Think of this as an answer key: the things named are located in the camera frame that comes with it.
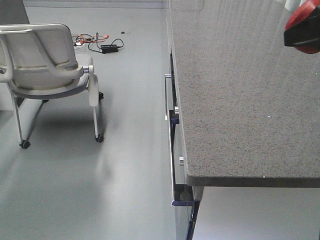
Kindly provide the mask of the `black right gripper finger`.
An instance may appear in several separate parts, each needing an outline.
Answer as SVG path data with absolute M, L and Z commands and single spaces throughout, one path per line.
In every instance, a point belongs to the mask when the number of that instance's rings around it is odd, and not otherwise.
M 314 10 L 306 19 L 284 31 L 287 47 L 320 47 L 320 12 Z

